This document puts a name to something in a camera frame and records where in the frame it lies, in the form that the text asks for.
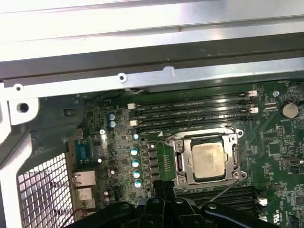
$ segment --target metal mesh grille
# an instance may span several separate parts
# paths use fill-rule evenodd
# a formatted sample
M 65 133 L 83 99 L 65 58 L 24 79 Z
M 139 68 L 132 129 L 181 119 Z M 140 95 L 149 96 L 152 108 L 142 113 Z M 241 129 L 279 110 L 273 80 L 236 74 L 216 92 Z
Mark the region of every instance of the metal mesh grille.
M 65 154 L 18 176 L 24 228 L 59 228 L 74 221 Z

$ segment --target cpu socket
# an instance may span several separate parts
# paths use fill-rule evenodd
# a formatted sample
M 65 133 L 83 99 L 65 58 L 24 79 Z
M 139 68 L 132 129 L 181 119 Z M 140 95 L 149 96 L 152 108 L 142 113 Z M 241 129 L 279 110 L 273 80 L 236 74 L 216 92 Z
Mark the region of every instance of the cpu socket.
M 166 139 L 175 155 L 175 186 L 183 189 L 229 185 L 247 174 L 240 169 L 238 139 L 231 127 L 180 132 Z

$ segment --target aluminum rail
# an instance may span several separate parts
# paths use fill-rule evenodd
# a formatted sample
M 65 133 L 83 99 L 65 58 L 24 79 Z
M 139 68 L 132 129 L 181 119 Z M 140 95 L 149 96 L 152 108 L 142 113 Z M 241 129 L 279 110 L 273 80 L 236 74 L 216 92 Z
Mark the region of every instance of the aluminum rail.
M 0 61 L 304 31 L 301 0 L 2 2 Z

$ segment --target chip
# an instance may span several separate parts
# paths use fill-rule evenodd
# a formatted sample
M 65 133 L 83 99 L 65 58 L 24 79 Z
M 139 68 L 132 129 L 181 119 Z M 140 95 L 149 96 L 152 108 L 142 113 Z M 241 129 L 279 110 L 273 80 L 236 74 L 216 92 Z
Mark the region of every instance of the chip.
M 123 165 L 127 165 L 127 164 L 129 164 L 128 159 L 122 159 L 122 164 L 123 164 Z
M 149 151 L 150 158 L 157 158 L 157 151 Z
M 150 165 L 151 165 L 151 166 L 156 166 L 156 165 L 158 165 L 158 160 L 157 160 L 157 158 L 152 158 L 152 159 L 150 159 Z
M 87 112 L 87 113 L 86 113 L 86 116 L 87 116 L 87 117 L 93 117 L 93 116 L 94 116 L 94 113 L 93 113 L 93 112 Z
M 297 206 L 301 206 L 301 205 L 304 205 L 304 196 L 297 196 L 295 198 L 295 204 Z
M 100 146 L 100 145 L 101 145 L 100 141 L 94 141 L 94 146 Z
M 129 198 L 130 199 L 135 199 L 136 198 L 136 193 L 130 193 Z
M 225 174 L 227 155 L 222 143 L 204 143 L 192 147 L 192 159 L 189 160 L 196 178 L 210 178 Z

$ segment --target motherboard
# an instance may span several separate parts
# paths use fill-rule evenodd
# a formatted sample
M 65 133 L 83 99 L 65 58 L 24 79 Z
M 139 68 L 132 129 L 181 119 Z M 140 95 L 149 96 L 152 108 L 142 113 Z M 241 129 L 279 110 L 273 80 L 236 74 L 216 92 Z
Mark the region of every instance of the motherboard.
M 281 227 L 304 221 L 301 81 L 149 93 L 87 101 L 76 140 L 98 161 L 98 207 L 136 204 L 153 181 L 174 181 L 197 206 L 215 201 Z

